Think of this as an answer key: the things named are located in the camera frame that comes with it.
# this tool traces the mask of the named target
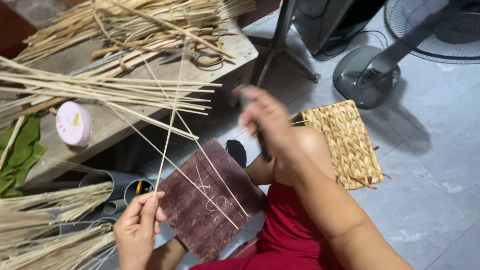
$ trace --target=red dress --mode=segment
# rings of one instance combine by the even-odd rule
[[[277,182],[268,189],[265,224],[258,254],[196,265],[191,270],[340,270],[327,240],[318,231],[291,186]]]

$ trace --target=pink lid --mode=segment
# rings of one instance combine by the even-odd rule
[[[90,139],[90,117],[75,102],[67,101],[57,113],[57,131],[60,138],[72,146],[87,146]]]

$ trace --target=tiled floor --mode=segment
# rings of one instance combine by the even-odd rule
[[[249,35],[271,37],[277,17],[274,13],[244,30]],[[383,13],[378,13],[365,30],[386,34]],[[263,88],[286,103],[290,113],[343,100],[331,79],[338,61],[359,45],[381,47],[376,37],[360,34],[345,52],[321,61],[308,53],[294,27],[287,44],[322,76],[318,84],[313,84],[285,57],[274,59]],[[383,171],[392,180],[386,179],[378,190],[360,189],[351,195],[415,269],[478,269],[480,65],[443,64],[408,55],[399,66],[402,80],[389,100],[379,108],[360,112],[373,144],[380,146],[376,154]],[[215,111],[208,117],[189,117],[192,130],[202,141],[213,137],[222,144],[231,138],[241,141],[250,163],[260,149],[244,129],[237,127],[239,109],[226,106],[219,95],[212,106]],[[158,129],[150,130],[150,134],[158,137]],[[179,146],[175,139],[172,142],[170,154],[178,163],[196,150],[194,144]],[[159,163],[160,157],[153,158],[141,171],[155,178]],[[172,170],[167,167],[165,175]],[[251,222],[222,257],[260,230],[262,224],[263,217]],[[164,227],[157,245],[173,236],[168,226]],[[195,263],[189,254],[179,269]]]

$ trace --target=woven square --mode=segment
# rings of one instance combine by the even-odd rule
[[[355,102],[345,100],[299,113],[305,126],[321,132],[330,150],[337,183],[346,190],[384,180],[367,129]]]

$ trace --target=wooden table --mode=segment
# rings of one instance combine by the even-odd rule
[[[214,66],[208,69],[199,69],[190,61],[174,61],[167,64],[158,64],[160,59],[149,62],[158,79],[164,80],[182,80],[195,82],[220,82],[231,81],[232,74],[236,77],[234,81],[239,83],[249,82],[255,59],[258,52],[247,37],[241,33],[240,29],[232,21],[228,21],[220,26],[220,28],[229,29],[230,32],[238,32],[239,35],[223,36],[225,41],[223,49],[234,55],[235,62],[224,62],[222,66]],[[68,74],[89,63],[91,63],[90,53],[101,48],[100,40],[89,40],[78,44],[72,48],[61,51],[50,56],[35,67],[51,72]],[[180,62],[183,62],[181,75],[179,77]],[[137,67],[130,74],[124,76],[128,78],[151,79],[144,66]],[[190,92],[179,92],[182,95],[188,95]],[[118,118],[114,112],[100,104],[83,103],[82,106],[88,111],[92,124],[92,140],[88,147],[70,147],[63,143],[60,139],[56,127],[55,116],[52,114],[45,115],[41,120],[41,139],[40,143],[48,149],[44,157],[54,157],[57,160],[68,160],[71,162],[81,163],[93,157],[102,150],[112,146],[113,144],[124,139],[128,135],[134,133],[134,130],[128,126],[122,119]],[[167,115],[170,110],[159,110],[148,106],[129,106],[130,109],[141,112],[144,115],[150,115],[159,119]],[[126,119],[135,124],[137,128],[147,125],[143,121],[136,118],[126,116]],[[57,162],[48,160],[40,161],[29,172],[26,182],[28,185],[36,185],[51,181],[67,171],[64,168],[58,168]]]

